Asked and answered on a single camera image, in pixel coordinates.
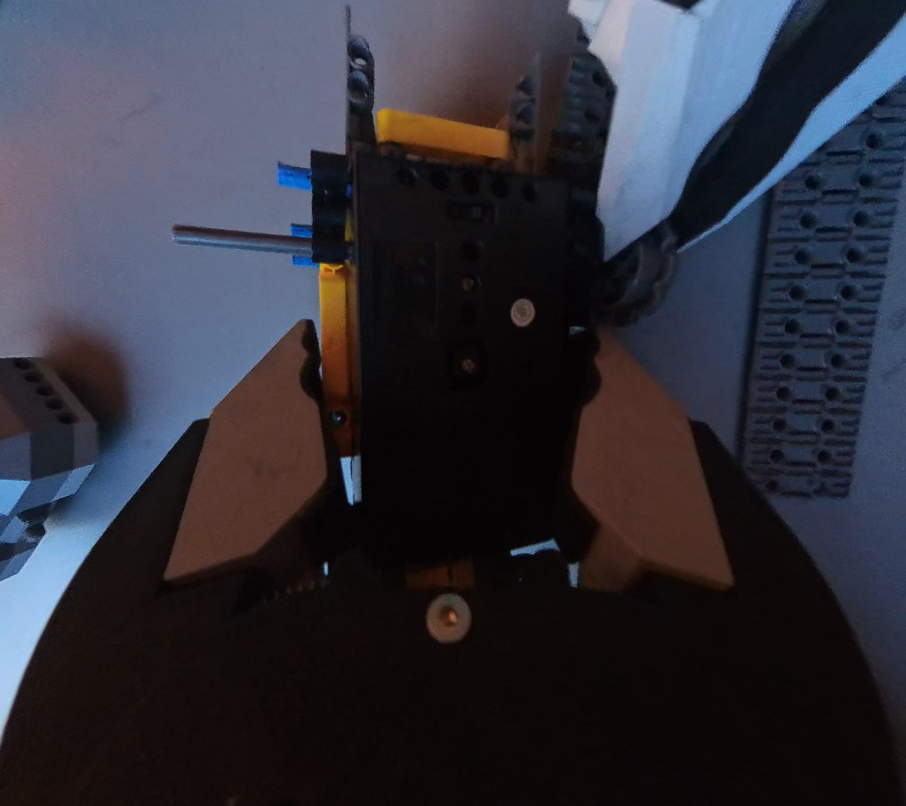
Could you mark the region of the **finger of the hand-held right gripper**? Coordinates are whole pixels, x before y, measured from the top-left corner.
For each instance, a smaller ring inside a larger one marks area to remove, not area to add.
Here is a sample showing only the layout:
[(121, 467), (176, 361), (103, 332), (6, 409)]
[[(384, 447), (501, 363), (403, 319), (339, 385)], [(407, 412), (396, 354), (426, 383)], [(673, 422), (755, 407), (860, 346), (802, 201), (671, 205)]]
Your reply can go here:
[(905, 0), (825, 0), (775, 42), (676, 205), (680, 249), (731, 220), (904, 78)]
[(610, 259), (661, 223), (745, 103), (799, 0), (571, 0), (616, 88), (597, 216)]

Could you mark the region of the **dark grey brick block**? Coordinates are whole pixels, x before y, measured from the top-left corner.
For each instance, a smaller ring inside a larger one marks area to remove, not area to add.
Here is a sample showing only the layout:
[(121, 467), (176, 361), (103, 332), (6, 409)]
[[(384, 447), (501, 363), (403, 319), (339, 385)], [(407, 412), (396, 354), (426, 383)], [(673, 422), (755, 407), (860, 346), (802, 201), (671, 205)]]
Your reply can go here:
[(46, 360), (1, 359), (2, 581), (23, 569), (99, 451), (96, 420)]

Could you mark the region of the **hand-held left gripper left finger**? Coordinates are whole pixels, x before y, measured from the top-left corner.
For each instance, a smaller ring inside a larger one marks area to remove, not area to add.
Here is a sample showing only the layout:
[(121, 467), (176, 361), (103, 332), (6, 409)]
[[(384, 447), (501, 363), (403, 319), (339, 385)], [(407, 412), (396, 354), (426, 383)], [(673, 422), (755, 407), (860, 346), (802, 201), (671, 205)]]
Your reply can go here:
[(320, 364), (314, 323), (300, 320), (211, 411), (165, 582), (246, 569), (275, 583), (315, 582), (305, 521), (336, 473)]

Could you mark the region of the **grey toy wheel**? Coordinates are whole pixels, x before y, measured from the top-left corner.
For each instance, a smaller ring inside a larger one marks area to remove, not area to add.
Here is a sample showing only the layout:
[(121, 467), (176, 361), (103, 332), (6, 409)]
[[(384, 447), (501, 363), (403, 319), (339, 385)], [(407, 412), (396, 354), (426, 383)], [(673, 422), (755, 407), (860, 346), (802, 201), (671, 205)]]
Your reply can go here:
[(676, 234), (664, 221), (605, 262), (595, 284), (596, 324), (627, 327), (654, 312), (670, 290), (677, 259)]

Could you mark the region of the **grey desk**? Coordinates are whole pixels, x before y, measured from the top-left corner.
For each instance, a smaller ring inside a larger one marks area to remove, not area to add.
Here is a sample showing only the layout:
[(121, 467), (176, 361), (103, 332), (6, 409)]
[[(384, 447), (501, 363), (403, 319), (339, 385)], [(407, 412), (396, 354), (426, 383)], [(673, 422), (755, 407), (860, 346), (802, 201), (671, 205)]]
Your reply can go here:
[(278, 189), (343, 138), (344, 7), (379, 104), (494, 122), (567, 0), (2, 0), (2, 355), (39, 355), (104, 428), (98, 465), (2, 582), (2, 723), (74, 573), (187, 425), (301, 317), (312, 269), (175, 246), (174, 223), (282, 232)]

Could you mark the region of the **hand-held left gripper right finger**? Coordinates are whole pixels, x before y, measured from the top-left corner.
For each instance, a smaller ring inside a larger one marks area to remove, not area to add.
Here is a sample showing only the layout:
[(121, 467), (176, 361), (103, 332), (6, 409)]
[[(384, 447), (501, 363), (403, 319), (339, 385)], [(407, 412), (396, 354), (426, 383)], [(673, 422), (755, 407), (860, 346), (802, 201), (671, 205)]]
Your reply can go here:
[(617, 337), (602, 332), (600, 384), (583, 406), (571, 484), (594, 519), (578, 562), (587, 590), (627, 590), (650, 573), (713, 590), (734, 576), (690, 421)]

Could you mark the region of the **long grey toy track strip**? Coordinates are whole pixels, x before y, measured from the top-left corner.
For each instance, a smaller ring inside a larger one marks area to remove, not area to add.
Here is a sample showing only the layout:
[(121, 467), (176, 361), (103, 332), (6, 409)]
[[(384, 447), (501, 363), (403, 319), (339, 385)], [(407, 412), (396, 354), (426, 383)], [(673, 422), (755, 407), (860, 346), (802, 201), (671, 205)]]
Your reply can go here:
[(900, 80), (770, 191), (740, 441), (765, 495), (850, 493), (904, 143)]

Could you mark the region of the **grey metal toy axle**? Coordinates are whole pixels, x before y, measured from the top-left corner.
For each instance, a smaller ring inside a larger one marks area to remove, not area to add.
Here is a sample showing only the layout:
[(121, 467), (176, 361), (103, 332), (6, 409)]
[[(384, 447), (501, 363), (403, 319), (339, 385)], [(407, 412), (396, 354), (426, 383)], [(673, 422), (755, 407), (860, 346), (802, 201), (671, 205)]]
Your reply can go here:
[(312, 256), (311, 239), (293, 235), (175, 224), (171, 228), (171, 239), (180, 246), (235, 249), (287, 256)]

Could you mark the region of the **black yellow toy brick vehicle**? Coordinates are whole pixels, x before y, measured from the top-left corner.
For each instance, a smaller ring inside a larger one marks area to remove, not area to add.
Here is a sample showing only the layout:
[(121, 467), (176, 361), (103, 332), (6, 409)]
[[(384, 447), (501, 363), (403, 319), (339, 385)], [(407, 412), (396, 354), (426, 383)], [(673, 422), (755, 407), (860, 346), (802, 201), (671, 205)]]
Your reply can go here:
[(504, 118), (501, 156), (391, 138), (375, 60), (346, 31), (346, 151), (313, 151), (278, 182), (311, 190), (320, 268), (321, 389), (337, 449), (361, 458), (361, 499), (305, 518), (326, 561), (359, 550), (401, 576), (554, 540), (577, 562), (594, 519), (572, 491), (594, 357), (603, 227), (595, 212), (615, 88), (572, 22), (569, 69), (542, 166), (539, 67)]

